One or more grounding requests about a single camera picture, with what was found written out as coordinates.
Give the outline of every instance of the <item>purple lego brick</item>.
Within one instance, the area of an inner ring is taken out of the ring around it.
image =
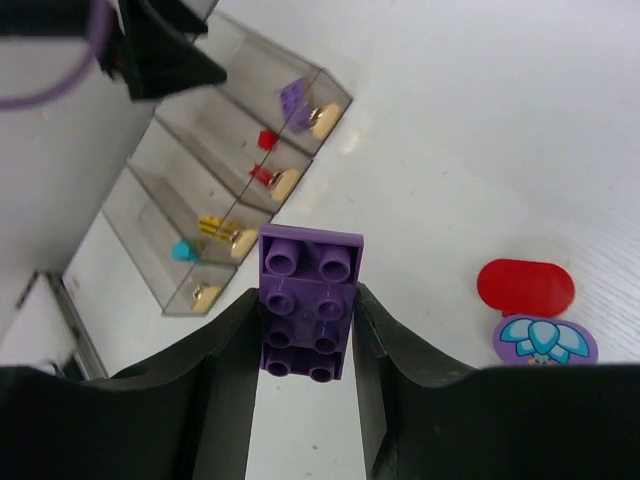
[[[261,368],[318,382],[342,377],[363,248],[362,235],[262,227]]]
[[[287,127],[293,133],[309,130],[311,102],[308,95],[307,77],[300,77],[280,90],[280,105]]]

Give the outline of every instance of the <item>table surface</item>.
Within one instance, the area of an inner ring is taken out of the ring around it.
[[[500,257],[566,268],[576,299],[563,318],[593,334],[601,362],[640,358],[640,5],[219,8],[326,66],[355,97],[276,223],[364,234],[361,281],[398,320],[473,366],[498,362],[500,317],[475,280]],[[101,216],[72,277],[110,373],[205,323],[160,316]],[[207,320],[257,284],[253,251]],[[364,478],[361,449],[350,352],[341,382],[261,374],[247,478]]]

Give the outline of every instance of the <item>transparent container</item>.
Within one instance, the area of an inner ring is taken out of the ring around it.
[[[242,203],[270,213],[280,209],[311,163],[217,89],[166,99],[156,119]]]
[[[129,168],[200,261],[238,265],[271,220],[238,202],[220,180],[152,120]]]
[[[235,268],[178,261],[172,257],[182,236],[125,169],[103,205],[103,213],[166,315],[204,315]]]
[[[227,70],[219,87],[232,102],[314,156],[351,104],[325,70],[214,12],[196,45]]]

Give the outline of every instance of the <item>purple cable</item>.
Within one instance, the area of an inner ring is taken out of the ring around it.
[[[23,97],[0,98],[0,111],[26,110],[52,102],[71,91],[89,73],[95,58],[102,53],[111,29],[109,0],[93,0],[87,36],[89,47],[80,61],[58,83]]]

